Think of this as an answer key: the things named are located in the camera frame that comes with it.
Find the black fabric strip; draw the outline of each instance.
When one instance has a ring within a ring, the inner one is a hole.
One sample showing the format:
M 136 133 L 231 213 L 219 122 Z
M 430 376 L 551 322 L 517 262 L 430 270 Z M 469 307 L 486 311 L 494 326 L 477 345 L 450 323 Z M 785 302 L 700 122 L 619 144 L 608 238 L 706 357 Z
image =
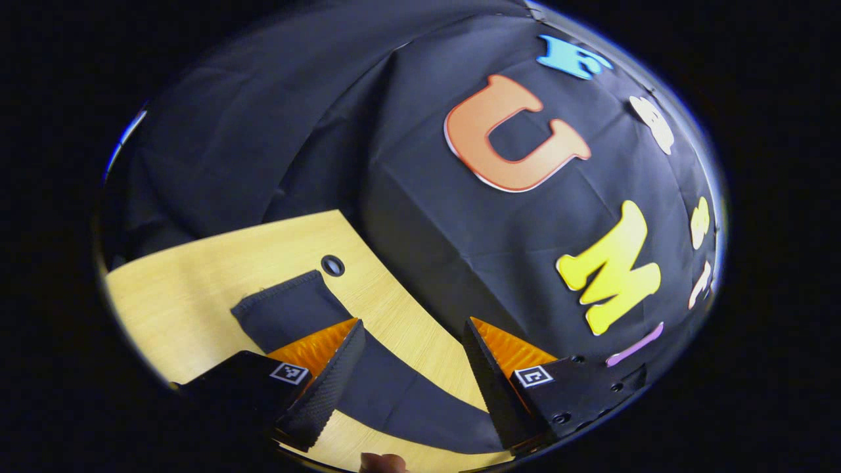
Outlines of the black fabric strip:
M 351 318 L 318 271 L 249 295 L 231 313 L 266 353 Z M 487 412 L 414 371 L 370 332 L 365 337 L 339 411 L 380 432 L 439 449 L 503 450 Z

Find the black cloth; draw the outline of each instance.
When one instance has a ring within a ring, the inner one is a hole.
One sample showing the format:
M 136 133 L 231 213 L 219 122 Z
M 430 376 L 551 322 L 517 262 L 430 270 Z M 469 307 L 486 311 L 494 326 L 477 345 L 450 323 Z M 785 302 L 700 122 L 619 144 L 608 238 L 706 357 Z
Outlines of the black cloth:
M 266 353 L 352 317 L 318 271 L 249 295 L 231 312 Z M 338 410 L 418 444 L 463 454 L 503 450 L 487 412 L 433 384 L 368 331 Z
M 657 105 L 662 95 L 618 64 L 592 80 L 543 66 L 539 35 L 612 60 L 515 0 L 322 2 L 262 22 L 150 101 L 118 158 L 130 175 L 114 261 L 340 209 L 454 336 L 478 316 L 556 357 L 604 360 L 664 322 L 660 338 L 623 361 L 646 363 L 656 380 L 706 319 L 708 292 L 693 310 L 687 300 L 704 262 L 715 262 L 718 222 L 711 214 L 710 233 L 693 250 L 689 220 L 701 196 L 718 202 L 674 117 L 663 111 L 675 139 L 667 156 L 628 104 L 634 95 Z M 501 156 L 525 156 L 560 118 L 592 157 L 520 194 L 477 179 L 442 127 L 491 74 L 543 103 L 494 130 Z M 604 236 L 626 199 L 648 227 L 634 267 L 656 263 L 661 284 L 594 337 L 588 306 L 554 265 Z

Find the wooden table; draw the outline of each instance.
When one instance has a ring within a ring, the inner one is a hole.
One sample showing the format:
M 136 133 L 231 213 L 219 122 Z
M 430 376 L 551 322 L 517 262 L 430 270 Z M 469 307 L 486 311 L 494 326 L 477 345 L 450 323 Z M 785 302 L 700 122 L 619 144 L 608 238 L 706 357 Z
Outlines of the wooden table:
M 125 264 L 106 284 L 129 339 L 165 381 L 186 383 L 240 350 L 263 351 L 230 309 L 242 298 L 318 269 L 326 254 L 345 264 L 327 287 L 368 331 L 451 395 L 487 412 L 462 345 L 412 298 L 338 210 L 205 238 Z M 471 470 L 511 456 L 458 454 L 392 437 L 334 411 L 308 453 L 345 470 L 359 454 L 401 455 L 413 473 Z

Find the orange letter u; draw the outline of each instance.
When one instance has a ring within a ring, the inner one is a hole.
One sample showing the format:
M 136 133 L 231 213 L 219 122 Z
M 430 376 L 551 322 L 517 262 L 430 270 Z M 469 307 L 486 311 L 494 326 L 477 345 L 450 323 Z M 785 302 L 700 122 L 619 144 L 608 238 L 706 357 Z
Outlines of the orange letter u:
M 453 153 L 487 184 L 506 192 L 525 192 L 552 177 L 573 157 L 588 159 L 590 147 L 573 127 L 549 122 L 552 136 L 519 161 L 507 161 L 490 144 L 490 133 L 522 110 L 539 112 L 540 99 L 518 82 L 496 75 L 488 87 L 456 105 L 444 121 Z

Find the black background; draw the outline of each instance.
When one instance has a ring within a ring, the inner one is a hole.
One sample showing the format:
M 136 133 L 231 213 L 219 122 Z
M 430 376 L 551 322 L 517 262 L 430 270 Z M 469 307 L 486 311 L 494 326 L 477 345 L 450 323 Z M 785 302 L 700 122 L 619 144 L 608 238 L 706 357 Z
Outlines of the black background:
M 837 88 L 822 88 L 833 59 L 820 7 L 559 6 L 697 113 L 727 174 L 731 246 L 716 311 L 690 350 L 640 401 L 534 470 L 831 469 L 838 311 L 826 302 L 838 279 L 839 165 L 821 125 Z M 111 322 L 89 230 L 102 171 L 145 100 L 197 54 L 277 10 L 150 0 L 41 3 L 7 16 L 12 471 L 291 468 L 190 427 L 196 413 L 155 384 Z

